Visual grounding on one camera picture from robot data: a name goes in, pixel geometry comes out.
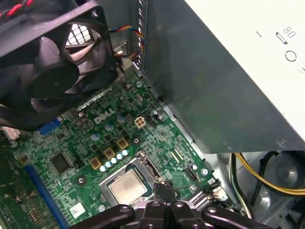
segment cpu socket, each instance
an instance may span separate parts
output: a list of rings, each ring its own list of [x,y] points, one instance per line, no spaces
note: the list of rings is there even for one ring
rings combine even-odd
[[[102,195],[112,207],[150,199],[157,179],[149,169],[140,157],[132,159],[100,183]]]

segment fan frame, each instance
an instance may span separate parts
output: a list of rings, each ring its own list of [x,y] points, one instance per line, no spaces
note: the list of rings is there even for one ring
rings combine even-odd
[[[22,39],[4,39],[3,37],[0,37],[0,44],[2,46],[0,49],[0,68],[2,64],[1,60],[13,61],[11,57],[20,54],[21,50],[26,49],[26,44],[33,42],[42,36],[47,36],[48,33],[65,24],[84,25],[88,29],[96,31],[102,37],[102,42],[104,43],[106,52],[104,66],[100,71],[89,76],[90,78],[93,78],[92,85],[86,86],[87,88],[84,88],[83,93],[68,99],[66,103],[64,103],[64,99],[62,99],[63,103],[61,105],[42,112],[30,114],[0,106],[0,126],[3,125],[21,130],[35,131],[45,123],[50,122],[56,116],[61,115],[65,111],[77,106],[82,101],[90,98],[93,93],[114,81],[117,78],[118,73],[116,71],[116,62],[113,56],[112,44],[104,11],[102,6],[100,6],[96,1],[89,1],[51,21],[38,22],[36,24],[30,24],[28,22],[29,16],[21,14],[16,18],[11,19],[11,21],[0,24],[0,31],[3,30],[3,26],[7,27],[7,24],[17,24],[19,29],[11,27],[10,34],[14,34],[13,37],[22,37]],[[98,79],[100,77],[95,77],[98,75],[102,75],[102,80]]]

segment motherboard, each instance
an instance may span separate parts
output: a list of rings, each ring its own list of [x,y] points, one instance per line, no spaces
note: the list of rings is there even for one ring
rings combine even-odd
[[[7,157],[6,171],[18,180],[13,183],[19,187],[14,187],[15,201],[8,198],[8,208],[18,208],[22,214],[17,215],[22,217],[29,213],[20,206],[30,206],[35,200],[33,209],[45,222],[41,227],[19,228],[55,229],[54,217],[58,227],[65,229],[117,204],[136,208],[137,203],[153,199],[155,182],[166,180],[172,181],[177,199],[190,200],[197,208],[227,200],[204,159],[173,120],[129,68],[119,83],[64,113],[29,139],[11,142],[9,156],[2,157]],[[17,176],[16,171],[27,177]],[[34,190],[37,196],[28,197],[22,190]],[[2,186],[0,192],[4,206]],[[20,203],[18,195],[23,198]],[[2,225],[18,228],[10,227],[3,208],[0,216]]]

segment capacitor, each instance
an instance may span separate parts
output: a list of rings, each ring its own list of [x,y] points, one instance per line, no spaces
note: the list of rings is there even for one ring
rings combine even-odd
[[[125,88],[126,88],[126,91],[130,91],[132,86],[130,84],[127,84]]]
[[[103,212],[106,210],[106,207],[103,204],[101,204],[101,205],[99,205],[99,207],[97,209],[99,212]]]
[[[85,114],[84,112],[79,112],[79,113],[78,113],[78,116],[79,116],[80,118],[84,118],[84,117],[86,117],[86,114]]]
[[[118,159],[116,159],[115,157],[111,158],[111,163],[116,164],[118,162]]]
[[[156,110],[153,110],[152,111],[152,116],[158,117],[159,116],[159,112],[157,112]]]
[[[117,154],[117,155],[116,155],[116,159],[122,160],[122,159],[123,159],[123,155],[122,155],[122,154]]]
[[[82,119],[81,119],[81,122],[82,122],[84,125],[88,125],[88,124],[90,123],[89,120],[86,119],[86,118],[82,118]]]
[[[163,115],[161,115],[161,114],[158,115],[158,120],[159,120],[159,121],[163,121],[163,119],[164,119],[164,116],[163,116]]]
[[[77,127],[79,127],[79,128],[84,127],[84,124],[83,124],[82,122],[77,122],[76,125],[77,125]]]
[[[110,168],[110,167],[112,166],[111,161],[107,161],[107,162],[105,163],[105,166],[106,166],[107,168]]]
[[[110,123],[107,123],[107,124],[105,125],[105,130],[107,130],[107,131],[113,130],[113,125],[110,124]]]
[[[189,165],[189,168],[190,168],[191,170],[197,170],[198,166],[197,166],[196,164],[194,164],[194,163],[191,163],[191,164]]]
[[[101,172],[106,172],[106,170],[107,170],[107,167],[106,167],[106,166],[101,166],[101,167],[100,167],[100,171],[101,171]]]
[[[124,116],[122,116],[122,115],[118,115],[118,116],[116,117],[116,120],[117,120],[119,123],[125,122],[125,118],[124,118]]]
[[[136,85],[137,87],[142,87],[142,86],[143,86],[143,83],[142,83],[141,81],[137,81],[137,82],[135,83],[135,85]]]
[[[91,135],[91,140],[92,141],[98,141],[100,139],[100,135],[97,133],[94,133]]]
[[[21,203],[22,202],[22,197],[21,196],[16,196],[15,201],[16,201],[16,203]]]
[[[33,198],[33,197],[36,197],[37,194],[34,190],[31,190],[31,191],[29,191],[29,196]]]
[[[122,154],[123,154],[123,156],[128,156],[128,150],[124,149],[124,150],[122,151]]]

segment chip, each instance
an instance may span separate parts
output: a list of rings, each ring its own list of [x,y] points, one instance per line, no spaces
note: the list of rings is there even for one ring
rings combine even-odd
[[[94,157],[93,159],[90,160],[90,165],[92,166],[93,169],[99,169],[102,164],[97,157]]]
[[[108,186],[108,189],[119,204],[127,205],[131,205],[147,192],[146,186],[133,169],[118,177]]]
[[[71,168],[71,165],[64,153],[60,153],[54,156],[51,159],[51,163],[60,175],[67,172]]]
[[[128,142],[125,140],[125,138],[120,138],[117,142],[118,146],[121,148],[121,149],[126,149],[128,147]]]
[[[57,135],[58,140],[62,140],[64,137],[65,137],[64,133],[61,133],[61,134]]]
[[[109,160],[115,156],[114,151],[110,147],[107,148],[103,153]]]
[[[93,151],[98,149],[98,147],[96,145],[92,145],[91,148],[92,148]]]
[[[111,137],[109,135],[106,135],[105,138],[107,141],[109,141],[111,139]]]
[[[122,134],[123,136],[127,135],[126,130],[122,130],[122,131],[121,131],[121,134]]]

